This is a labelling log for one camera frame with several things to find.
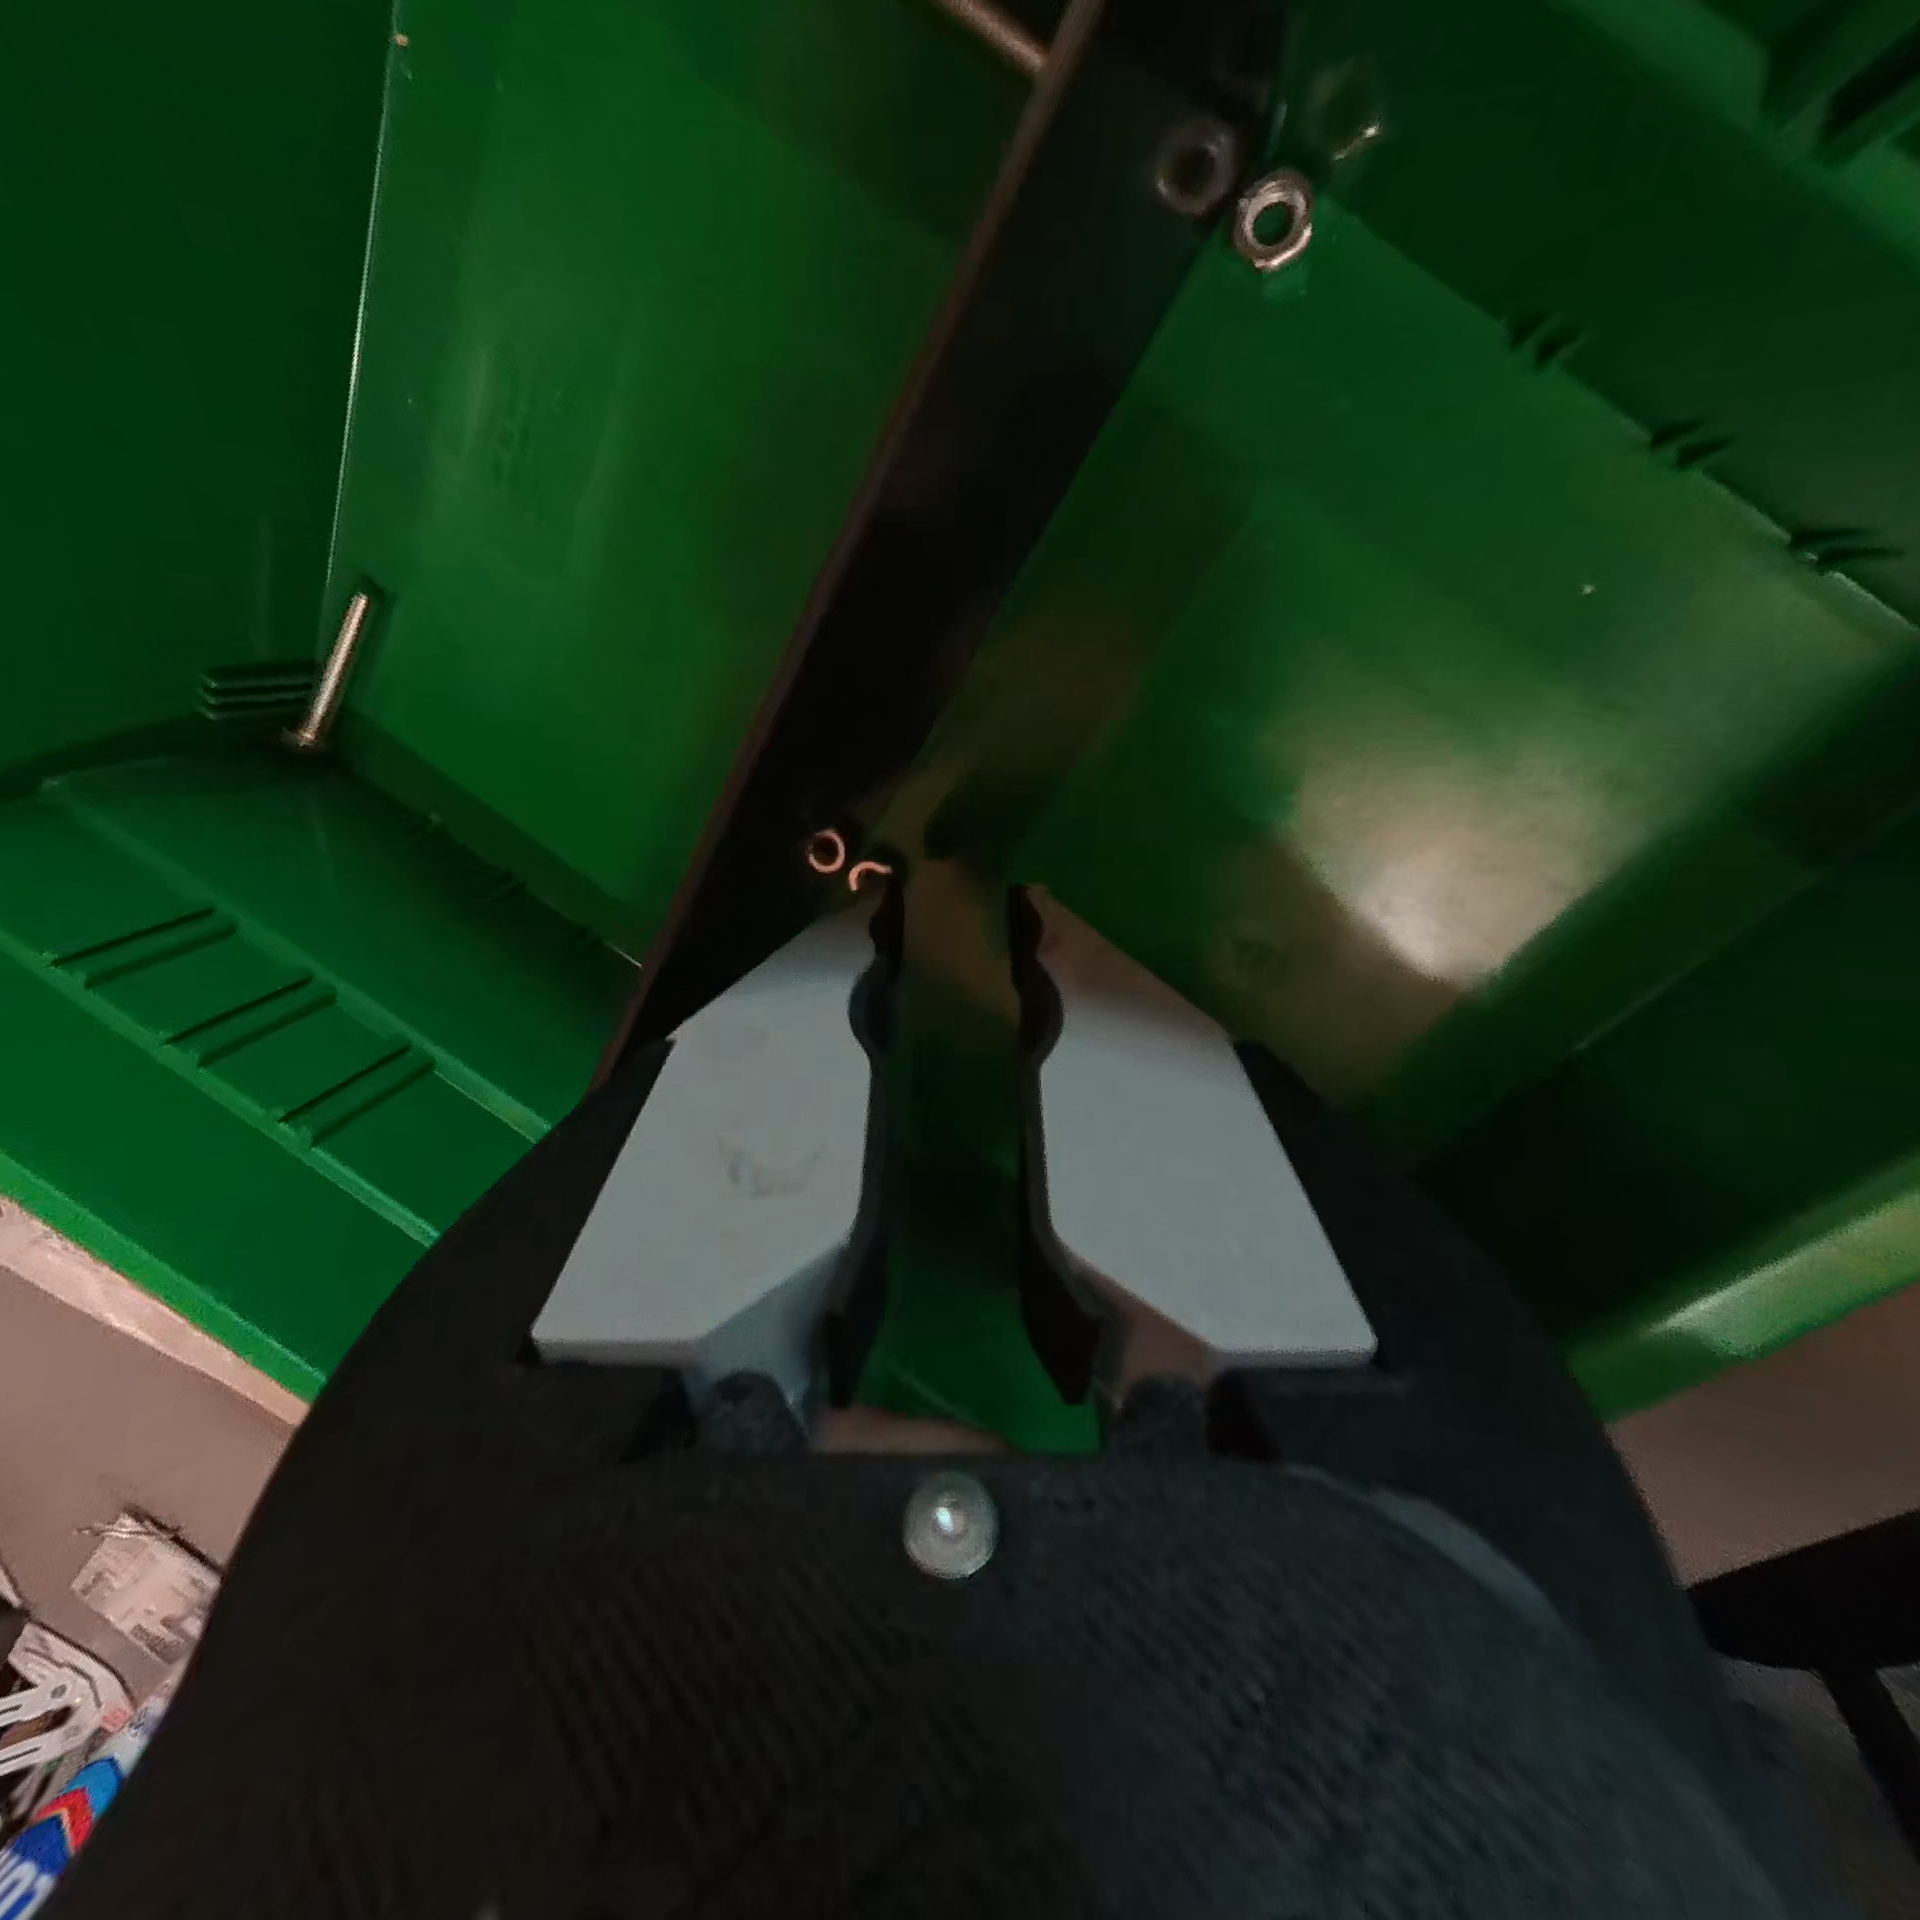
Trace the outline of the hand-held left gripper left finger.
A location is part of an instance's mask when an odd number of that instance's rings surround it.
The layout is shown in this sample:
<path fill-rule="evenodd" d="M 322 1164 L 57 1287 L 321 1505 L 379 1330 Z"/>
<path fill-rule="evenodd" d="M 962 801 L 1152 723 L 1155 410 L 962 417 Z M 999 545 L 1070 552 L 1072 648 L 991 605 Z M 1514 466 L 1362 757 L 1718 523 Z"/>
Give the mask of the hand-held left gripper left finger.
<path fill-rule="evenodd" d="M 887 1299 L 905 890 L 879 880 L 688 1018 L 532 1328 L 547 1362 L 852 1402 Z"/>

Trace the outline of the long steel bolt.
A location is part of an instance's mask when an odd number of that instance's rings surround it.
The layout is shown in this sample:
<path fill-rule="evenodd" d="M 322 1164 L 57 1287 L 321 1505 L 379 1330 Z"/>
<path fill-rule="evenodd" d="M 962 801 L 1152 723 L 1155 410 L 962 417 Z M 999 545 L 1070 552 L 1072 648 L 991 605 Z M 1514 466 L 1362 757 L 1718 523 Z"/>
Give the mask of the long steel bolt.
<path fill-rule="evenodd" d="M 329 745 L 346 713 L 352 673 L 377 624 L 379 603 L 383 595 L 370 586 L 361 586 L 348 597 L 340 626 L 321 665 L 306 708 L 281 736 L 290 753 L 319 755 Z"/>
<path fill-rule="evenodd" d="M 1050 60 L 1042 36 L 995 2 L 930 2 L 947 21 L 986 47 L 1017 75 L 1036 81 Z"/>

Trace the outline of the black bin divider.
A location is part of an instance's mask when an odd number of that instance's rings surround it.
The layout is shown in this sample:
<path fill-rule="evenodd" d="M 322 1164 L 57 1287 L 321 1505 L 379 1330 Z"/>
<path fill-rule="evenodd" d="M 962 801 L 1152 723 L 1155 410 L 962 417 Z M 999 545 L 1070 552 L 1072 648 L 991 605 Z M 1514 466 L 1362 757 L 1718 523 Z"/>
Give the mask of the black bin divider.
<path fill-rule="evenodd" d="M 594 1089 L 899 853 L 882 815 L 1270 145 L 1290 12 L 1063 7 Z"/>

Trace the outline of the green plastic bin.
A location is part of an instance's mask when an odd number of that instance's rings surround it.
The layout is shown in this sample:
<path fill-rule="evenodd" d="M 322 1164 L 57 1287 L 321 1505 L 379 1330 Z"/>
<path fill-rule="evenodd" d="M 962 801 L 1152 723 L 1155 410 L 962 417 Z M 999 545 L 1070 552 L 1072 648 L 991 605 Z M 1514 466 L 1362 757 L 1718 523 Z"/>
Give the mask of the green plastic bin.
<path fill-rule="evenodd" d="M 319 1393 L 602 1065 L 1028 84 L 934 5 L 4 5 L 7 1201 Z M 872 1381 L 1014 1321 L 1028 880 L 1636 1410 L 1916 1289 L 1916 5 L 1291 5 L 1281 167 L 880 819 Z"/>

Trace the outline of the black metal frame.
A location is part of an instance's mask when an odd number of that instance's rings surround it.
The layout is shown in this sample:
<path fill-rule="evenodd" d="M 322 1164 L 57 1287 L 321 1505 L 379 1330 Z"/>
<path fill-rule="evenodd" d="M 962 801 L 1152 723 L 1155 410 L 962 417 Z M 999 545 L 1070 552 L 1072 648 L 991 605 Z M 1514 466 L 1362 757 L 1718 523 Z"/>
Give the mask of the black metal frame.
<path fill-rule="evenodd" d="M 1859 1528 L 1689 1586 L 1712 1649 L 1811 1674 L 1867 1776 L 1916 1841 L 1918 1736 L 1887 1674 L 1918 1667 L 1918 1513 Z"/>

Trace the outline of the blue printed packet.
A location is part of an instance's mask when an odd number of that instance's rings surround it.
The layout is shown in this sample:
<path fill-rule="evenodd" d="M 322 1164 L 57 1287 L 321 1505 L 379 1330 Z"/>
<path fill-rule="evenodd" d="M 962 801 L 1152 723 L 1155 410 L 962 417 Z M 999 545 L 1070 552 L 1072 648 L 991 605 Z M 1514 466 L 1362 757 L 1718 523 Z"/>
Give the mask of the blue printed packet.
<path fill-rule="evenodd" d="M 3 1917 L 33 1917 L 54 1898 L 123 1781 L 116 1761 L 92 1761 L 3 1847 Z"/>

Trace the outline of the grey printed paper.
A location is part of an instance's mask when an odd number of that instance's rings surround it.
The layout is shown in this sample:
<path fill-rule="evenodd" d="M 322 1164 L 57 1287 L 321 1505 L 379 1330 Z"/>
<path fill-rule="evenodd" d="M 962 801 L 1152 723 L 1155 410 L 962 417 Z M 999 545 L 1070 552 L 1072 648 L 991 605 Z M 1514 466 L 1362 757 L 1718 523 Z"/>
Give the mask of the grey printed paper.
<path fill-rule="evenodd" d="M 136 1507 L 87 1537 L 92 1551 L 71 1578 L 71 1595 L 160 1667 L 184 1667 L 202 1643 L 224 1573 Z"/>

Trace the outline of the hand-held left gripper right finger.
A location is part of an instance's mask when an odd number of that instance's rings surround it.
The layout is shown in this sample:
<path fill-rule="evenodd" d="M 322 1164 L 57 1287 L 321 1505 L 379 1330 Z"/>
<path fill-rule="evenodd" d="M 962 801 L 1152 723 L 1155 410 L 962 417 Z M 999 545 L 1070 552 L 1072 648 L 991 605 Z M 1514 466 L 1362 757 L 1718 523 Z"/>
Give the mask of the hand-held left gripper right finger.
<path fill-rule="evenodd" d="M 1009 895 L 1019 1291 L 1068 1403 L 1344 1376 L 1376 1328 L 1230 1033 L 1048 890 Z"/>

